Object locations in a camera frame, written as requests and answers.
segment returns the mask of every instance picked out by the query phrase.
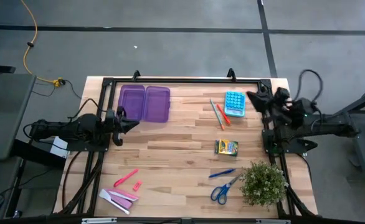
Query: scissors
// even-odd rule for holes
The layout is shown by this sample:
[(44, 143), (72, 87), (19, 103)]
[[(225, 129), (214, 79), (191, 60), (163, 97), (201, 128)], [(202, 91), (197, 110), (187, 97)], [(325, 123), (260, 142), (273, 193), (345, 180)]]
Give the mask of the scissors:
[(222, 187), (216, 187), (212, 194), (210, 195), (210, 198), (213, 201), (218, 201), (218, 203), (220, 205), (223, 205), (227, 202), (227, 192), (230, 189), (230, 187), (232, 186), (232, 184), (235, 183), (235, 181), (237, 181), (237, 179), (239, 179), (239, 177), (241, 176), (241, 174), (239, 174), (237, 177), (235, 177), (234, 179), (232, 179), (230, 182), (224, 184), (224, 186)]

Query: yellow crayon box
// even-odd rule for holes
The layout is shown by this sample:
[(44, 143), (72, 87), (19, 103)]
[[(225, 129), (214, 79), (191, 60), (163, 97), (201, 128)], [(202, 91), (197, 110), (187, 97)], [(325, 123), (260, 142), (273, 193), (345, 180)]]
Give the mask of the yellow crayon box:
[(219, 139), (214, 144), (214, 153), (238, 156), (238, 142)]

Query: orange pencil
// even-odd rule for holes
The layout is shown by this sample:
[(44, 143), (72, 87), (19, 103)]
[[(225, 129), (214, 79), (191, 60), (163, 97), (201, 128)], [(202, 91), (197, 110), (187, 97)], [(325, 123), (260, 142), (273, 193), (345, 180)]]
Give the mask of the orange pencil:
[(219, 111), (221, 112), (222, 116), (224, 117), (224, 119), (227, 121), (227, 124), (231, 124), (230, 120), (228, 119), (227, 115), (225, 115), (224, 111), (222, 110), (220, 105), (217, 105), (217, 108), (219, 109)]

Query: blue pen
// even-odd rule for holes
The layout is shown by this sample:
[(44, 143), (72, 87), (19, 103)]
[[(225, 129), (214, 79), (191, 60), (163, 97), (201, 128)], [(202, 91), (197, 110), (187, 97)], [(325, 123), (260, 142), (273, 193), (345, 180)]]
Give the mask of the blue pen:
[(229, 170), (226, 170), (226, 171), (223, 171), (223, 172), (220, 172), (220, 173), (212, 174), (212, 175), (209, 176), (209, 178), (217, 177), (218, 175), (222, 175), (222, 174), (229, 174), (229, 173), (232, 173), (233, 171), (235, 171), (235, 169), (229, 169)]

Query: blue calculator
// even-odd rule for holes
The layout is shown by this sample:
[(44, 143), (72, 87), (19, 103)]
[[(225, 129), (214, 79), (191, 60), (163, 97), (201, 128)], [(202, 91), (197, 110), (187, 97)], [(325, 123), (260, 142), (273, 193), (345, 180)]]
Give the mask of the blue calculator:
[(245, 95), (236, 91), (227, 91), (224, 101), (224, 113), (228, 116), (245, 116)]

